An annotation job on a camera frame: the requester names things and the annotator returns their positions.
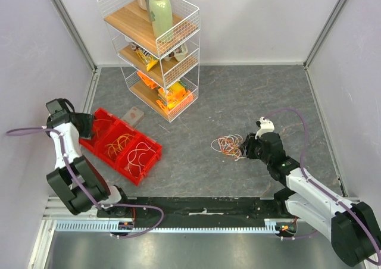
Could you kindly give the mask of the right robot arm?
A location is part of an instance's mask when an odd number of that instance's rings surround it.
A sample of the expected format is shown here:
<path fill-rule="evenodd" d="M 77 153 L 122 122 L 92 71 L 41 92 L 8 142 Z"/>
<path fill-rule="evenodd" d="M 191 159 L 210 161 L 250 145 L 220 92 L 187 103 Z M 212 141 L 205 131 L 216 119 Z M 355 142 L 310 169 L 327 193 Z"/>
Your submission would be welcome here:
<path fill-rule="evenodd" d="M 380 227 L 372 208 L 337 195 L 288 156 L 279 134 L 249 133 L 239 147 L 244 157 L 258 159 L 270 176 L 284 185 L 273 202 L 278 217 L 301 218 L 330 242 L 346 265 L 354 267 L 380 256 Z"/>

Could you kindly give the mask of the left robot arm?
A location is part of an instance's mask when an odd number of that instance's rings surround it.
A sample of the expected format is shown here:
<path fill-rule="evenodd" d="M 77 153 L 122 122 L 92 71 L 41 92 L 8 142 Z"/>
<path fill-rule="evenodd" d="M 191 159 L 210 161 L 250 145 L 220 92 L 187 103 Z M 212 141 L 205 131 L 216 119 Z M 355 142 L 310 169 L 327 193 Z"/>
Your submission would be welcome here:
<path fill-rule="evenodd" d="M 92 114 L 75 112 L 73 104 L 65 98 L 46 103 L 49 117 L 47 135 L 53 140 L 56 162 L 46 177 L 48 184 L 73 215 L 98 209 L 98 217 L 125 217 L 130 202 L 123 190 L 108 184 L 96 168 L 81 153 L 79 140 L 93 136 Z"/>

